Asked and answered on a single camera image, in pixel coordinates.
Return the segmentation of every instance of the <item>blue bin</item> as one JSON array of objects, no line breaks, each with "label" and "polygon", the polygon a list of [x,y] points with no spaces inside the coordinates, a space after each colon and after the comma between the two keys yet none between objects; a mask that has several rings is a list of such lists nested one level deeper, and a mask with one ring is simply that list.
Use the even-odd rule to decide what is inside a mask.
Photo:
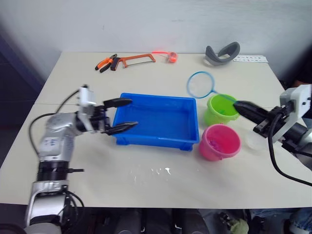
[{"label": "blue bin", "polygon": [[191,151],[199,142],[196,101],[189,97],[166,97],[123,93],[132,103],[118,107],[113,126],[137,121],[132,129],[115,134],[118,145],[153,145]]}]

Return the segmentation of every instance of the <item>wire cutters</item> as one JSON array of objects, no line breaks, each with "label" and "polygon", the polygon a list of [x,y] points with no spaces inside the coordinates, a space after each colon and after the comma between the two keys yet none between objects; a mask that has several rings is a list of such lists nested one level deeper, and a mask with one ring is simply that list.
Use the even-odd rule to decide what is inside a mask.
[{"label": "wire cutters", "polygon": [[113,63],[113,59],[117,57],[117,54],[114,54],[112,56],[110,56],[109,58],[104,59],[103,61],[99,62],[98,65],[96,66],[96,71],[98,69],[99,72],[105,72]]}]

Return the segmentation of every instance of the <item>white wall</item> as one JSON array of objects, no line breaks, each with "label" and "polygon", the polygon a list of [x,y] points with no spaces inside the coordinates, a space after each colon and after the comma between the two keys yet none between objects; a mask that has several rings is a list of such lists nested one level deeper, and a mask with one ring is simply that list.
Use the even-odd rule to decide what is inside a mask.
[{"label": "white wall", "polygon": [[9,43],[47,79],[61,51],[181,53],[232,41],[277,76],[312,42],[311,0],[0,0]]}]

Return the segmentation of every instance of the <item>pliers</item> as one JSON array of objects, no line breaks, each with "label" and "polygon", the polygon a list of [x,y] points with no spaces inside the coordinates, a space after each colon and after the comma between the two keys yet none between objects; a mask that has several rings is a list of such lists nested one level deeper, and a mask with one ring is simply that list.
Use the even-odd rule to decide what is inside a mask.
[{"label": "pliers", "polygon": [[99,62],[98,65],[96,66],[96,71],[98,69],[100,69],[99,72],[101,72],[101,73],[105,72],[112,65],[113,60],[116,57],[117,57],[117,54],[114,54],[114,55],[110,56],[109,58],[106,58],[103,61]]}]

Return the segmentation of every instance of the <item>green bucket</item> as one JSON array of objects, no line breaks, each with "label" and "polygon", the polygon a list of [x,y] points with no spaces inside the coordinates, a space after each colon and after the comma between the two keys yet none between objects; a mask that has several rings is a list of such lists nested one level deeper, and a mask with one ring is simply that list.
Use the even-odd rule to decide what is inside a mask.
[{"label": "green bucket", "polygon": [[205,123],[210,126],[213,124],[227,124],[230,120],[236,120],[239,113],[233,104],[236,99],[230,95],[217,94],[212,96],[207,102],[207,110],[204,114]]}]

